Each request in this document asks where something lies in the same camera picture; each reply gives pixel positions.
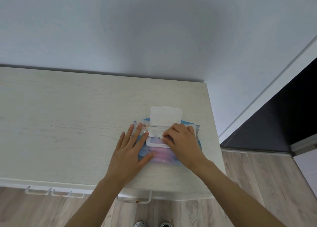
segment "white wooden table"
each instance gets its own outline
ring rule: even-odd
[[[152,106],[181,108],[200,125],[204,154],[225,173],[205,83],[0,67],[0,186],[91,193],[120,133]],[[149,190],[159,199],[212,197],[183,165],[149,163],[121,194]]]

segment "hand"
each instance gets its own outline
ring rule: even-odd
[[[138,154],[149,132],[146,131],[134,146],[141,132],[142,124],[138,123],[136,131],[131,136],[133,128],[134,125],[130,125],[126,135],[122,132],[105,175],[105,178],[114,180],[121,188],[129,183],[155,156],[155,152],[148,153],[142,160],[138,161]]]
[[[168,136],[171,136],[174,142],[167,138]],[[172,149],[178,160],[193,172],[198,164],[207,160],[196,140],[192,126],[173,124],[163,133],[163,137],[162,141]]]

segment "white plastic lid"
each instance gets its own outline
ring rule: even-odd
[[[150,113],[151,126],[172,126],[182,121],[182,110],[180,108],[171,107],[152,107]]]

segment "person's right hand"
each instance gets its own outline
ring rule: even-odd
[[[167,138],[168,136],[171,136],[174,142]],[[207,160],[196,140],[192,126],[173,124],[163,133],[163,137],[162,141],[172,149],[178,160],[193,172],[201,162]]]

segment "white trim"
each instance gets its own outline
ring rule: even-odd
[[[314,145],[316,143],[317,143],[317,134],[314,134],[308,138],[305,138],[301,141],[298,141],[297,143],[292,144],[291,149],[293,152],[296,152],[310,145]]]
[[[236,149],[221,149],[221,152],[234,152],[234,153],[255,153],[255,154],[267,154],[267,155],[279,155],[279,156],[292,156],[290,153],[270,153],[261,151],[245,151]]]
[[[260,95],[219,135],[222,143],[245,121],[258,111],[267,101],[277,94],[297,74],[317,57],[317,36],[301,51],[296,58],[260,93]]]
[[[80,189],[80,190],[94,190],[96,185],[81,185],[81,184],[69,184],[69,183],[58,183],[58,182],[46,182],[37,180],[25,180],[25,179],[14,179],[14,178],[2,178],[0,177],[1,187],[12,187],[25,189],[29,185],[31,186],[49,186],[53,188],[67,188],[67,189]]]

